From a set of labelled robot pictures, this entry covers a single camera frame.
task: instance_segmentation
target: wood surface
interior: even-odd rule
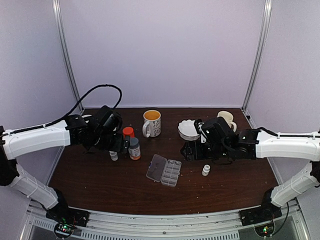
[[[161,134],[142,135],[143,113],[161,112]],[[119,154],[111,161],[109,153],[95,150],[84,154],[81,145],[68,146],[55,169],[50,186],[63,192],[71,207],[121,214],[179,215],[227,211],[257,206],[264,192],[277,185],[266,159],[236,160],[232,165],[218,165],[210,160],[186,161],[180,154],[184,140],[177,130],[185,119],[214,118],[218,108],[119,108],[123,126],[132,126],[140,141],[141,159],[133,161]],[[238,130],[250,128],[240,109],[227,109],[234,115]],[[94,114],[87,109],[85,114]],[[154,154],[182,161],[176,187],[164,186],[146,177]],[[202,168],[210,164],[208,176]]]

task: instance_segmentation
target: mug handle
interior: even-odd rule
[[[150,122],[149,121],[146,121],[143,126],[142,126],[142,133],[143,133],[143,136],[145,138],[149,138],[150,137]]]
[[[236,132],[237,131],[237,124],[235,122],[230,122],[230,124],[233,126],[233,131]]]

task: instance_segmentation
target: open plastic case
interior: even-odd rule
[[[155,154],[150,163],[146,177],[163,185],[175,187],[178,182],[182,163]]]

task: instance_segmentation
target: white bowl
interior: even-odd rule
[[[178,124],[178,132],[182,139],[186,141],[195,141],[200,137],[194,125],[195,120],[183,120]]]

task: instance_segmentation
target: cream-colored cup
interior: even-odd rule
[[[142,133],[145,138],[156,137],[161,133],[161,113],[157,110],[149,110],[143,114],[144,124]]]
[[[229,125],[229,127],[236,132],[237,131],[237,124],[234,121],[234,116],[228,111],[220,111],[218,112],[217,117],[222,117]]]

